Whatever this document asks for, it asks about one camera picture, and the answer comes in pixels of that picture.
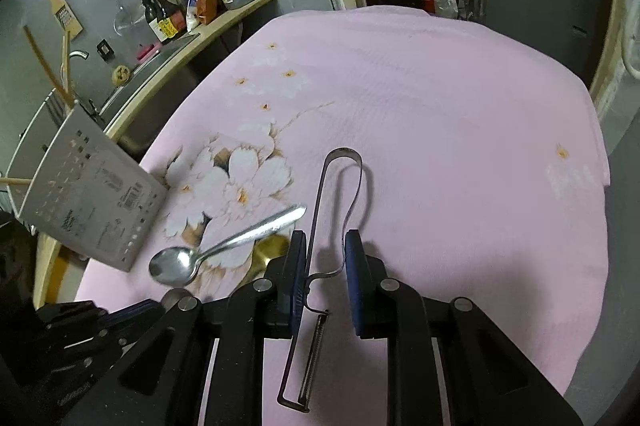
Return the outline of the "wooden hanging grater board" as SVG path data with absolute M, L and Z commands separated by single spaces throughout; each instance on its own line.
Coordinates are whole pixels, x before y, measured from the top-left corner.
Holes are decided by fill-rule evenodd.
M 70 40 L 78 37 L 84 27 L 73 12 L 72 8 L 65 0 L 48 0 L 50 3 L 51 13 L 60 27 L 66 34 L 70 36 Z

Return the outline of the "wooden chopstick with purple band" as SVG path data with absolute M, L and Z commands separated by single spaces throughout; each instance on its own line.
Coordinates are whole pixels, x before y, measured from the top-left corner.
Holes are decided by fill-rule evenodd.
M 68 108 L 74 107 L 74 97 L 70 91 L 70 32 L 64 31 L 62 38 L 62 57 L 61 57 L 61 81 L 64 94 L 65 104 Z

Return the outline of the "large steel spoon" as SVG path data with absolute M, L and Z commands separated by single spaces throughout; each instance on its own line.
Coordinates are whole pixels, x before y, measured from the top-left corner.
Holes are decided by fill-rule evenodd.
M 165 248 L 150 260 L 150 276 L 155 282 L 165 286 L 186 287 L 195 279 L 206 259 L 277 233 L 302 219 L 305 212 L 304 205 L 290 206 L 204 251 L 178 246 Z

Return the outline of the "gold spoon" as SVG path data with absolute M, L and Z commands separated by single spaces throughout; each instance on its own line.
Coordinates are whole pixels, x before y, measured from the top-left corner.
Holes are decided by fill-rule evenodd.
M 253 282 L 261 277 L 271 260 L 285 256 L 288 253 L 290 239 L 281 234 L 271 234 L 257 241 L 252 249 L 250 268 L 243 277 L 241 284 Z

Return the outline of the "white perforated utensil holder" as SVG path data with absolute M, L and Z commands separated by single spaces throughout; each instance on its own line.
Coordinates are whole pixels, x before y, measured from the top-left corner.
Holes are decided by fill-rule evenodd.
M 8 171 L 17 219 L 81 256 L 131 269 L 167 190 L 77 105 L 51 92 L 18 142 Z

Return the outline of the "pink floral table cloth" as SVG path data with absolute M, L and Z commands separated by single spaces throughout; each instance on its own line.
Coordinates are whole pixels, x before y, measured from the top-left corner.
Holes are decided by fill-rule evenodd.
M 608 275 L 610 170 L 590 95 L 526 45 L 414 8 L 285 15 L 230 54 L 142 160 L 168 193 L 134 266 L 91 261 L 78 297 L 110 311 L 160 300 L 154 255 L 204 251 L 293 205 L 303 218 L 274 234 L 307 239 L 324 158 L 342 146 L 363 161 L 347 233 L 421 296 L 471 299 L 563 397 Z M 323 211 L 337 179 L 348 207 L 350 160 L 329 167 Z M 189 295 L 209 303 L 244 286 L 256 242 L 206 259 Z M 309 412 L 277 402 L 292 338 L 268 339 L 259 425 L 390 425 L 386 342 L 356 335 L 346 264 L 308 302 L 331 310 Z M 292 401 L 316 322 L 304 312 Z

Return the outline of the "plain wooden chopstick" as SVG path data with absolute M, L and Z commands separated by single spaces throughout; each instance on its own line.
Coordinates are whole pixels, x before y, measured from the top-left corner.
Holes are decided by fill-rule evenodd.
M 34 52 L 35 54 L 36 60 L 38 60 L 38 63 L 40 64 L 47 78 L 51 82 L 53 89 L 55 89 L 55 91 L 58 92 L 58 95 L 62 98 L 65 106 L 70 109 L 73 109 L 75 106 L 75 101 L 73 97 L 63 88 L 61 80 L 55 76 L 51 66 L 49 65 L 47 60 L 44 58 L 38 44 L 35 42 L 34 37 L 32 37 L 32 32 L 30 31 L 29 27 L 27 25 L 24 25 L 22 29 L 27 39 L 27 42 L 30 48 L 32 49 L 32 52 Z

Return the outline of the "metal wire peeler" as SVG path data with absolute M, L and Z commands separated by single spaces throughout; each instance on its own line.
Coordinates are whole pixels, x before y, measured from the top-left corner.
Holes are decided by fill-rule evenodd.
M 346 207 L 342 203 L 342 180 L 337 179 L 334 185 L 334 202 L 332 211 L 328 212 L 327 208 L 323 211 L 322 196 L 324 192 L 324 183 L 326 183 L 326 176 L 328 175 L 329 167 L 333 161 L 340 159 L 350 160 L 357 169 L 358 180 L 355 193 L 349 206 Z M 302 248 L 304 261 L 303 270 L 297 272 L 294 279 L 293 301 L 290 305 L 290 310 L 292 311 L 292 340 L 290 350 L 288 350 L 288 357 L 285 362 L 279 393 L 277 395 L 277 402 L 281 406 L 285 406 L 286 408 L 297 412 L 309 412 L 311 390 L 312 385 L 314 384 L 314 377 L 316 377 L 324 329 L 326 328 L 326 321 L 331 315 L 330 309 L 322 310 L 309 305 L 308 297 L 311 292 L 311 285 L 313 282 L 335 279 L 337 276 L 340 276 L 345 269 L 345 237 L 350 217 L 352 216 L 358 201 L 362 178 L 363 161 L 361 155 L 355 151 L 355 149 L 345 146 L 337 147 L 337 149 L 332 149 L 332 151 L 326 155 L 326 158 L 324 158 L 316 201 L 314 202 L 314 214 L 311 219 L 309 235 L 306 239 L 306 245 Z M 338 264 L 333 270 L 318 270 L 317 272 L 311 273 L 311 267 L 313 265 L 318 267 L 322 261 L 322 258 L 320 257 L 320 250 L 314 250 L 318 241 L 321 241 L 326 246 L 332 246 L 332 251 L 335 253 Z M 285 390 L 286 386 L 288 386 L 288 377 L 290 377 L 298 337 L 300 334 L 300 325 L 303 323 L 305 311 L 314 313 L 317 316 L 317 322 L 309 345 L 305 371 L 302 381 L 300 382 L 298 397 L 295 401 L 292 401 L 285 397 Z

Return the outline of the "dark soy sauce bottle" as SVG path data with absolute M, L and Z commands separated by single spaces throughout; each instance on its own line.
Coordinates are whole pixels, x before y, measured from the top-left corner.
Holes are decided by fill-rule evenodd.
M 186 16 L 178 4 L 169 0 L 152 0 L 156 7 L 157 29 L 163 34 L 163 43 L 174 41 L 186 33 Z

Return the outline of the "chrome faucet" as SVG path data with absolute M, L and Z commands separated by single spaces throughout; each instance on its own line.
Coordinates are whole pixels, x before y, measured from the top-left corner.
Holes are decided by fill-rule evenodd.
M 89 57 L 89 53 L 81 50 L 70 51 L 70 53 L 68 53 L 68 58 L 74 57 L 81 58 L 81 60 L 87 60 L 87 58 Z

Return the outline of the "steel kitchen sink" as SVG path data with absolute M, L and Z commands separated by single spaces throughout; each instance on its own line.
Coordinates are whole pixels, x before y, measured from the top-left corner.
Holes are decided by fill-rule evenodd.
M 160 46 L 151 52 L 151 56 L 131 71 L 129 81 L 118 86 L 104 103 L 99 115 L 107 123 L 129 102 L 130 98 L 160 71 L 177 53 L 198 39 L 198 34 L 185 34 L 175 41 Z

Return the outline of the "yellow sponge ball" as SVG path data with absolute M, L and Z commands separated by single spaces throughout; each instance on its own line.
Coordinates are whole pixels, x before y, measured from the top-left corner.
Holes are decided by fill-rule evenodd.
M 112 83 L 120 88 L 129 82 L 130 77 L 131 71 L 126 65 L 117 65 L 112 72 Z

